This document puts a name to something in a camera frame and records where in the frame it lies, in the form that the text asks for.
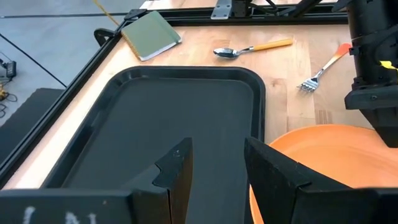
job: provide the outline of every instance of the fork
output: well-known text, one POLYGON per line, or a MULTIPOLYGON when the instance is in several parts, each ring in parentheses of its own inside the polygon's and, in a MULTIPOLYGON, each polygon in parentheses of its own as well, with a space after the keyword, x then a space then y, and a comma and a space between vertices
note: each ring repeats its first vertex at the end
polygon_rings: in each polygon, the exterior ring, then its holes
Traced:
POLYGON ((315 91, 319 87, 319 79, 324 74, 326 69, 328 69, 330 67, 330 65, 333 65, 342 56, 347 54, 349 52, 350 48, 352 48, 351 44, 347 44, 347 43, 341 44, 338 47, 338 49, 337 49, 336 53, 334 54, 334 56, 329 60, 329 62, 326 63, 326 65, 323 66, 321 68, 321 70, 319 70, 319 72, 316 75, 314 75, 312 78, 306 79, 298 87, 301 90, 309 92, 309 93, 312 93, 313 91, 315 91))

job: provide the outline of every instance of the wooden table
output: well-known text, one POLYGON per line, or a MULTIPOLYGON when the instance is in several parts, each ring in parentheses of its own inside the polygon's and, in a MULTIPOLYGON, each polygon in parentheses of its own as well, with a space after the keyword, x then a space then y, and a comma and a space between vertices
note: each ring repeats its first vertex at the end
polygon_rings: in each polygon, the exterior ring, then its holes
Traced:
MULTIPOLYGON (((299 0, 278 0, 277 4, 299 0)), ((159 0, 145 2, 148 9, 212 7, 215 0, 159 0)), ((5 189, 38 188, 90 110, 107 81, 136 65, 239 66, 256 72, 266 84, 266 143, 286 132, 314 124, 350 124, 370 128, 359 111, 345 110, 344 97, 355 77, 354 60, 346 55, 322 78, 312 95, 301 95, 296 86, 314 75, 343 42, 350 42, 346 25, 332 26, 226 26, 176 27, 183 43, 146 62, 140 62, 120 40, 75 99, 35 147, 5 189), (268 41, 294 38, 282 47, 220 60, 213 49, 243 49, 268 41)))

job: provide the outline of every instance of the fork tines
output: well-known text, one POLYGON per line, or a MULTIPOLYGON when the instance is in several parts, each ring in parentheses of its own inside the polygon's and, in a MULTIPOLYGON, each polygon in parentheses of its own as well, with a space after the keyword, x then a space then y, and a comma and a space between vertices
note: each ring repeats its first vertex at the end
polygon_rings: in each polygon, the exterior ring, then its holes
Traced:
POLYGON ((311 78, 305 80, 298 86, 301 90, 312 93, 318 88, 318 82, 313 81, 311 78))

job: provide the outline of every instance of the notebook cover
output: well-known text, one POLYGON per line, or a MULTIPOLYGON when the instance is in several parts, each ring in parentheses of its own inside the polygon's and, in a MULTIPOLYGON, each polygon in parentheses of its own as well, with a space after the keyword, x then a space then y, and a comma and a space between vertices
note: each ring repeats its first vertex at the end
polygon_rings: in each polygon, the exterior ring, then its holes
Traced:
POLYGON ((181 42, 173 27, 157 12, 151 12, 122 29, 134 54, 148 60, 181 42))

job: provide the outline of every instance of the spoon bowl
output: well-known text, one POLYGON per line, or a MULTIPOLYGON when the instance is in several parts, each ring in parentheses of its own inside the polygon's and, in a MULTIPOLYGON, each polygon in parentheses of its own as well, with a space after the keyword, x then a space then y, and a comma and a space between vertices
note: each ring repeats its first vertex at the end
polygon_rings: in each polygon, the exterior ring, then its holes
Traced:
POLYGON ((239 56, 240 52, 230 48, 214 49, 213 53, 222 58, 235 59, 239 56))

